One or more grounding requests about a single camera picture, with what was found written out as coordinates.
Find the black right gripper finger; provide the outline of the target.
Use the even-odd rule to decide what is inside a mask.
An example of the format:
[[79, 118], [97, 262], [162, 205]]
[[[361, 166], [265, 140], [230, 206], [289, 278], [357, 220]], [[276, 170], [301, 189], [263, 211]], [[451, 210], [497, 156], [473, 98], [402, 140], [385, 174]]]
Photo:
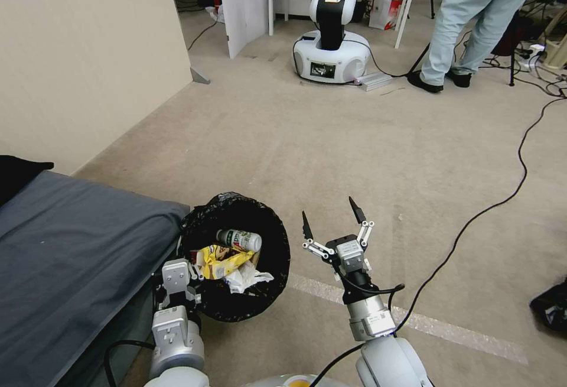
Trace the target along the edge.
[[371, 232], [375, 226], [375, 222], [372, 220], [367, 220], [363, 209], [358, 206], [358, 204], [351, 196], [348, 197], [348, 200], [353, 210], [354, 217], [357, 223], [360, 225], [360, 230], [357, 234], [357, 241], [362, 248], [367, 248]]
[[302, 232], [304, 236], [304, 242], [302, 244], [303, 249], [307, 250], [308, 252], [319, 256], [323, 260], [329, 260], [331, 256], [333, 256], [333, 250], [328, 248], [314, 240], [314, 236], [312, 234], [312, 230], [310, 228], [307, 216], [304, 211], [302, 211]]

